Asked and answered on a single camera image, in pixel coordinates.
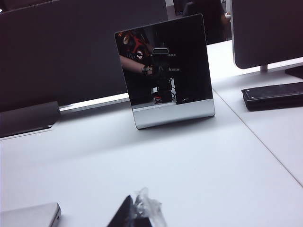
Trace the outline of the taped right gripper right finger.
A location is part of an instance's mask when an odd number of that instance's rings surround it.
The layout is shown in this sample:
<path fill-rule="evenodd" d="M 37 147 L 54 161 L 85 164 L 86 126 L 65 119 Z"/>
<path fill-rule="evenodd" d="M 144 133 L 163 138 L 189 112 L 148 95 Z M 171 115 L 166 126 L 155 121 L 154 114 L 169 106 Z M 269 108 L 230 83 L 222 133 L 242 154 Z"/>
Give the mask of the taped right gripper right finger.
<path fill-rule="evenodd" d="M 148 196 L 148 189 L 142 188 L 136 193 L 134 202 L 134 217 L 136 221 L 145 222 L 151 227 L 166 227 L 167 223 L 161 211 L 161 203 Z"/>

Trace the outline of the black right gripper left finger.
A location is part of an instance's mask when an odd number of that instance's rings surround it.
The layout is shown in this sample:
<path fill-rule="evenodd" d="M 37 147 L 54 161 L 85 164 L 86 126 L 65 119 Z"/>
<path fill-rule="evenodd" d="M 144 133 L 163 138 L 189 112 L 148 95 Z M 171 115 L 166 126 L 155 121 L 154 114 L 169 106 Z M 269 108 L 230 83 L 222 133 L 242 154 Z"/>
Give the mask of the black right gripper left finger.
<path fill-rule="evenodd" d="M 151 227 L 148 217 L 139 217 L 133 199 L 128 195 L 109 224 L 108 227 Z"/>

